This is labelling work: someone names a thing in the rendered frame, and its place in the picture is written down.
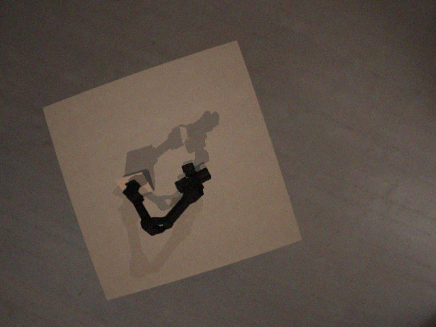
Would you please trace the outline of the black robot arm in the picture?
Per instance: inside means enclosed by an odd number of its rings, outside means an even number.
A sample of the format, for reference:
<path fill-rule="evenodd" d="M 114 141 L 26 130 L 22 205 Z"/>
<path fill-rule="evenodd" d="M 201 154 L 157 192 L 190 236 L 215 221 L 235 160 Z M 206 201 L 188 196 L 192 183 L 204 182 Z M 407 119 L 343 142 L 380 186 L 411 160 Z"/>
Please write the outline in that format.
<path fill-rule="evenodd" d="M 185 209 L 196 202 L 201 196 L 203 191 L 203 183 L 211 179 L 211 175 L 207 168 L 195 173 L 195 177 L 184 177 L 174 184 L 176 189 L 183 193 L 182 198 L 174 205 L 170 212 L 165 217 L 150 217 L 143 205 L 143 196 L 139 192 L 140 185 L 135 180 L 125 183 L 126 188 L 123 193 L 126 198 L 134 205 L 140 218 L 141 227 L 151 236 L 162 233 L 170 229 L 178 217 L 185 211 Z M 158 226 L 162 225 L 162 226 Z"/>

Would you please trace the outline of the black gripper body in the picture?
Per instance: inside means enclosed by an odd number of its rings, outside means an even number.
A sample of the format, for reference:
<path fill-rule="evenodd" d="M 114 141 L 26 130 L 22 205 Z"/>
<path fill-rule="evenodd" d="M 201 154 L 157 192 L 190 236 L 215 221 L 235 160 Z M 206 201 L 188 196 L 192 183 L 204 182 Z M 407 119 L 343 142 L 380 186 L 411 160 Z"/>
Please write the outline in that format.
<path fill-rule="evenodd" d="M 185 173 L 186 176 L 188 176 L 188 177 L 189 176 L 195 177 L 195 175 L 193 173 L 193 170 L 195 169 L 194 166 L 193 166 L 193 163 L 186 164 L 186 165 L 182 166 L 181 168 L 183 169 L 183 173 Z"/>

